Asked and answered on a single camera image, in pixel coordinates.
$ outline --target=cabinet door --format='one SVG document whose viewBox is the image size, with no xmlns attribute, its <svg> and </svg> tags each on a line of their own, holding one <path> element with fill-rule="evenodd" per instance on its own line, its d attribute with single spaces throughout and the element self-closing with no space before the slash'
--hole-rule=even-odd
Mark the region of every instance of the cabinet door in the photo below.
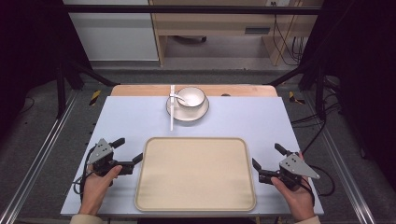
<svg viewBox="0 0 396 224">
<path fill-rule="evenodd" d="M 147 5 L 147 0 L 64 0 L 65 4 Z M 70 13 L 90 61 L 158 61 L 150 14 Z"/>
</svg>

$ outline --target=white sleeve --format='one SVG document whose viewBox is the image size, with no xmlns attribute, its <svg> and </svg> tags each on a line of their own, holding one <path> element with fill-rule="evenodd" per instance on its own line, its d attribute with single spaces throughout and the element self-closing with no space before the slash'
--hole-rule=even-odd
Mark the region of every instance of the white sleeve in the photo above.
<svg viewBox="0 0 396 224">
<path fill-rule="evenodd" d="M 301 222 L 296 222 L 295 224 L 320 224 L 319 217 L 311 217 Z"/>
<path fill-rule="evenodd" d="M 95 216 L 76 214 L 72 216 L 70 224 L 103 224 L 103 220 Z"/>
</svg>

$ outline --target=human hand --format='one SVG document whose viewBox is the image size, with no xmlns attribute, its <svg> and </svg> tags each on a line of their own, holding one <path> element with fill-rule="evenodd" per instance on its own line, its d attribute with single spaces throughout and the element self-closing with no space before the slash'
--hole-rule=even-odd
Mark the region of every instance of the human hand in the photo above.
<svg viewBox="0 0 396 224">
<path fill-rule="evenodd" d="M 84 197 L 78 213 L 96 216 L 105 198 L 108 187 L 114 178 L 117 178 L 122 166 L 113 167 L 105 176 L 91 174 L 85 180 Z"/>
<path fill-rule="evenodd" d="M 304 180 L 302 180 L 301 184 L 310 189 L 307 177 L 303 176 L 303 179 Z M 297 190 L 290 190 L 277 177 L 272 177 L 271 181 L 285 198 L 288 203 L 289 210 L 291 211 L 291 215 L 296 222 L 315 216 L 312 196 L 306 189 L 298 188 Z"/>
</svg>

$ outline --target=saucer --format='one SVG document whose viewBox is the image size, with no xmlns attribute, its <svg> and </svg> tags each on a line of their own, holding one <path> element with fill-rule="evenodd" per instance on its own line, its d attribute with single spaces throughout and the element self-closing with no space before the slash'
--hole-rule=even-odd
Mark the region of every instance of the saucer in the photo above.
<svg viewBox="0 0 396 224">
<path fill-rule="evenodd" d="M 205 97 L 202 106 L 197 109 L 188 109 L 185 106 L 180 105 L 177 100 L 175 100 L 174 104 L 174 118 L 182 121 L 193 121 L 201 118 L 204 114 L 206 114 L 209 109 L 209 100 Z M 169 115 L 171 114 L 171 98 L 169 97 L 166 101 L 166 110 Z"/>
</svg>

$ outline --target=spoon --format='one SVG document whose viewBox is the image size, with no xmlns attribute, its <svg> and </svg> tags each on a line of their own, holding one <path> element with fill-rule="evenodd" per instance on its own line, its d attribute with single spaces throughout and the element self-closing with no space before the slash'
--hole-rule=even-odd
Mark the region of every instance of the spoon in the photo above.
<svg viewBox="0 0 396 224">
<path fill-rule="evenodd" d="M 180 100 L 182 100 L 182 101 L 184 101 L 184 104 L 186 104 L 186 105 L 189 105 L 189 103 L 187 103 L 187 101 L 182 97 L 182 96 L 180 96 L 180 95 L 177 95 L 177 94 L 169 94 L 169 96 L 170 97 L 176 97 L 177 99 L 180 99 Z"/>
</svg>

